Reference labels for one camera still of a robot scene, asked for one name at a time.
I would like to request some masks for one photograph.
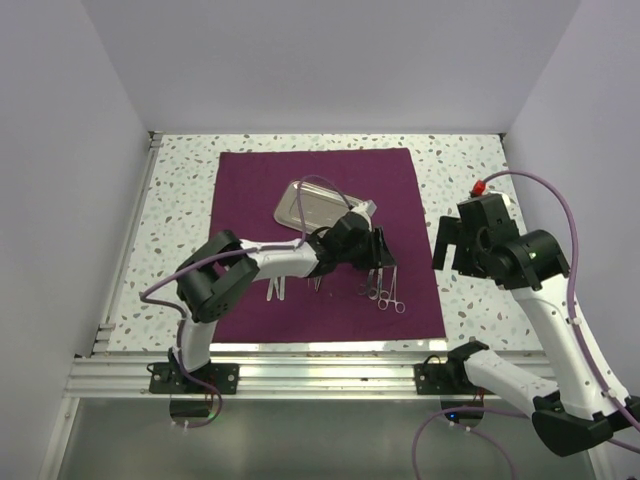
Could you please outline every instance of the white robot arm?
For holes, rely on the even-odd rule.
[[[473,197],[458,211],[460,218],[440,219],[434,268],[444,266],[447,246],[453,244],[454,270],[490,278],[509,290],[531,321],[557,382],[516,367],[480,342],[452,350],[446,364],[425,364],[427,380],[493,392],[529,416],[542,441],[561,456],[591,448],[629,426],[610,396],[623,399],[627,411],[640,418],[640,398],[630,396],[612,372],[578,308],[574,321],[608,392],[585,359],[566,305],[569,267],[555,238],[541,230],[521,236],[501,195]]]

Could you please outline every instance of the metal frame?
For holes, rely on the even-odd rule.
[[[228,398],[238,399],[418,399],[413,365],[428,355],[446,352],[386,354],[251,354],[215,355],[215,363],[240,365],[238,390]],[[503,354],[516,365],[553,378],[542,354]],[[166,356],[132,355],[77,359],[64,395],[72,398],[168,398],[150,395],[146,366],[166,361]]]
[[[147,152],[147,159],[145,162],[142,177],[140,178],[140,183],[138,184],[138,195],[133,204],[131,216],[129,217],[129,221],[127,223],[125,240],[122,243],[122,247],[120,248],[120,252],[118,254],[118,266],[113,275],[113,278],[111,279],[111,283],[109,284],[107,296],[105,297],[106,301],[100,312],[100,325],[98,327],[98,334],[96,335],[95,344],[93,345],[92,354],[103,353],[107,351],[111,331],[113,331],[113,329],[115,328],[115,324],[110,324],[109,322],[111,321],[113,309],[116,307],[118,301],[120,300],[120,294],[122,292],[123,286],[122,280],[127,272],[127,266],[129,265],[129,259],[131,258],[132,247],[136,239],[136,234],[138,233],[140,218],[142,217],[142,210],[144,208],[147,194],[149,192],[148,187],[151,183],[151,177],[153,176],[153,170],[158,158],[158,152],[160,151],[160,147],[162,146],[163,134],[161,132],[150,132],[150,135],[151,138],[149,150]]]
[[[166,395],[148,393],[150,376],[146,369],[149,363],[166,361],[166,355],[147,352],[114,354],[107,351],[109,337],[114,329],[114,324],[110,323],[110,316],[120,298],[122,277],[129,262],[161,140],[162,133],[152,133],[147,162],[129,220],[126,240],[120,251],[118,268],[100,314],[101,323],[93,346],[93,355],[91,358],[78,358],[73,363],[39,480],[55,480],[58,477],[80,399],[167,398]],[[416,394],[413,365],[423,362],[429,355],[445,358],[446,341],[417,341],[416,346],[424,348],[424,351],[381,349],[380,347],[384,346],[381,344],[384,343],[350,342],[339,347],[327,343],[283,345],[281,349],[270,352],[262,351],[261,346],[257,344],[214,344],[210,352],[213,362],[232,362],[240,365],[237,393],[227,396],[227,400],[434,401],[468,398]],[[498,353],[530,373],[554,379],[553,371],[543,352]],[[174,398],[190,397],[192,396],[174,395]],[[589,456],[598,480],[612,478],[613,469],[604,445],[590,450]]]

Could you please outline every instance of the red cap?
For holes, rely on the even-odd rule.
[[[487,189],[487,184],[484,183],[482,180],[478,180],[476,184],[473,186],[473,188],[471,189],[471,196],[479,197],[484,193],[486,189]]]

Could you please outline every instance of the black mounting plate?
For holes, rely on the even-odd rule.
[[[430,373],[435,373],[435,375],[425,374],[424,363],[416,363],[413,366],[413,380],[416,384],[416,393],[418,395],[475,395],[478,392],[478,387],[471,384],[454,385],[451,382],[430,380],[430,378],[445,378],[446,375],[444,373],[438,375],[438,370],[444,372],[444,363],[429,363],[427,368],[429,368]]]
[[[147,370],[151,373],[149,393],[158,395],[209,393],[204,387],[184,379],[169,362],[151,363],[147,366]],[[209,363],[197,372],[198,379],[210,382],[221,394],[236,393],[240,372],[240,366],[237,363]]]

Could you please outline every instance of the cable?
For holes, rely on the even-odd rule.
[[[347,199],[347,197],[344,195],[344,193],[342,193],[334,184],[333,182],[331,182],[330,180],[320,176],[320,175],[305,175],[304,177],[302,177],[301,180],[298,181],[298,190],[296,192],[296,203],[298,205],[298,213],[300,214],[300,224],[301,224],[301,228],[302,228],[302,236],[300,238],[300,241],[298,242],[298,244],[296,246],[291,246],[291,245],[265,245],[261,248],[257,248],[257,247],[253,247],[253,248],[245,248],[245,249],[240,249],[240,250],[232,250],[229,252],[222,252],[222,253],[218,253],[216,255],[212,255],[210,257],[204,258],[202,260],[199,260],[195,263],[192,263],[191,265],[186,266],[185,268],[178,270],[177,272],[168,275],[167,277],[163,278],[162,280],[160,280],[159,282],[153,284],[151,287],[147,288],[145,291],[140,293],[140,301],[143,303],[148,303],[151,305],[160,305],[163,307],[168,307],[168,308],[172,308],[174,310],[176,310],[179,314],[180,314],[180,324],[178,326],[178,332],[176,334],[176,347],[177,347],[177,360],[178,360],[178,365],[180,367],[180,372],[182,373],[182,375],[188,379],[189,381],[200,385],[204,388],[206,388],[207,390],[209,390],[212,393],[212,396],[215,395],[218,397],[218,408],[216,409],[215,413],[210,413],[209,416],[207,417],[206,420],[204,421],[200,421],[200,422],[195,422],[195,423],[191,423],[188,420],[186,420],[183,423],[184,428],[197,428],[197,427],[203,427],[205,425],[210,424],[211,422],[213,422],[218,415],[220,415],[220,411],[222,410],[222,395],[220,395],[220,392],[218,391],[218,389],[213,386],[212,384],[209,384],[207,382],[203,382],[202,380],[199,380],[197,378],[195,378],[193,375],[191,375],[187,369],[184,366],[184,362],[182,359],[182,331],[184,329],[184,323],[186,321],[187,318],[187,312],[185,311],[184,308],[182,308],[182,306],[180,306],[179,304],[175,303],[175,302],[170,302],[168,300],[159,300],[159,299],[155,299],[155,298],[149,298],[150,295],[152,295],[153,293],[155,293],[156,291],[158,291],[159,289],[161,289],[162,287],[164,287],[165,285],[173,282],[174,280],[177,280],[178,278],[182,277],[183,275],[186,275],[189,272],[192,272],[194,270],[200,269],[206,265],[212,264],[214,262],[217,262],[218,260],[222,260],[224,258],[229,258],[229,257],[234,257],[237,255],[249,255],[251,253],[256,253],[258,251],[273,251],[273,250],[295,250],[296,248],[301,247],[306,238],[307,238],[307,229],[306,229],[306,223],[304,220],[304,212],[302,209],[302,198],[300,195],[300,192],[302,190],[302,185],[304,184],[305,181],[307,181],[310,178],[316,178],[319,180],[324,181],[325,183],[329,184],[330,186],[333,187],[333,189],[338,193],[338,195],[340,195],[340,197],[342,197],[342,200],[345,202],[345,204],[347,205],[347,207],[351,208],[351,204],[349,203],[349,200]]]
[[[578,342],[578,346],[580,347],[580,351],[582,352],[584,359],[589,365],[591,372],[596,377],[596,380],[598,381],[600,388],[602,388],[603,393],[607,397],[609,397],[609,399],[611,400],[611,403],[615,405],[615,407],[622,414],[622,416],[638,432],[640,432],[640,422],[638,422],[638,420],[636,420],[634,416],[631,415],[631,413],[625,408],[622,402],[620,402],[620,400],[618,400],[615,397],[615,392],[611,389],[611,387],[607,383],[606,378],[604,378],[604,375],[602,375],[602,372],[600,372],[600,369],[596,365],[596,361],[593,358],[591,351],[589,350],[589,346],[587,345],[587,342],[584,338],[584,334],[582,333],[582,328],[580,327],[579,322],[574,322],[574,320],[577,318],[575,296],[576,296],[576,276],[578,273],[579,247],[578,247],[578,230],[576,228],[575,218],[573,216],[573,213],[571,212],[569,203],[564,198],[564,196],[560,193],[560,191],[556,187],[554,187],[551,183],[549,183],[544,178],[529,172],[523,172],[519,170],[503,170],[501,172],[497,172],[492,175],[489,175],[484,180],[482,180],[482,182],[484,184],[487,184],[494,178],[498,178],[503,175],[519,175],[519,176],[527,177],[531,180],[538,182],[539,184],[546,187],[549,191],[551,191],[551,193],[553,193],[555,197],[558,199],[558,201],[560,202],[560,205],[562,205],[562,209],[564,210],[564,213],[567,217],[567,221],[569,222],[569,231],[571,233],[571,268],[569,271],[569,281],[567,285],[567,307],[569,309],[569,318],[571,320],[571,325],[573,327],[573,333],[576,336],[576,340]]]
[[[212,384],[207,383],[207,382],[203,382],[202,380],[199,380],[197,378],[195,378],[193,375],[191,375],[189,372],[187,372],[187,369],[184,366],[184,361],[182,360],[182,331],[184,329],[184,324],[185,324],[186,319],[183,318],[182,320],[180,320],[180,325],[178,326],[178,333],[176,335],[176,345],[178,347],[177,352],[178,352],[178,365],[180,366],[180,373],[182,373],[182,376],[184,376],[186,379],[188,379],[190,382],[195,383],[196,385],[200,385],[201,387],[206,388],[207,390],[209,390],[213,395],[215,395],[216,397],[218,397],[218,407],[216,408],[215,413],[213,411],[209,412],[209,416],[206,418],[206,420],[201,420],[198,422],[189,422],[188,420],[185,420],[184,423],[182,424],[182,426],[184,428],[199,428],[199,427],[204,427],[206,425],[209,425],[211,422],[213,422],[218,415],[220,415],[220,411],[222,410],[222,395],[220,395],[220,391]]]
[[[413,473],[415,474],[415,477],[417,480],[422,480],[422,477],[420,476],[420,471],[418,469],[418,455],[417,455],[418,440],[420,440],[420,435],[422,435],[422,432],[427,427],[427,425],[429,425],[433,420],[435,420],[439,416],[446,415],[448,413],[458,413],[458,412],[484,412],[484,413],[494,413],[496,415],[503,415],[505,417],[528,418],[524,413],[513,412],[510,410],[500,410],[497,408],[490,408],[490,407],[453,407],[453,408],[445,408],[444,410],[440,410],[439,412],[433,413],[432,415],[427,417],[427,419],[424,422],[422,422],[422,424],[418,427],[416,434],[413,436],[413,442],[411,444],[411,464],[413,465]],[[458,426],[460,428],[466,429],[464,425],[459,425],[454,423],[454,426]],[[509,464],[511,478],[512,479],[518,478],[518,472],[515,464],[513,463],[513,460],[511,459],[507,451],[491,435],[484,432],[476,431],[473,428],[468,429],[468,431],[492,443],[500,451],[500,453],[502,453],[502,456],[504,456],[507,463]]]

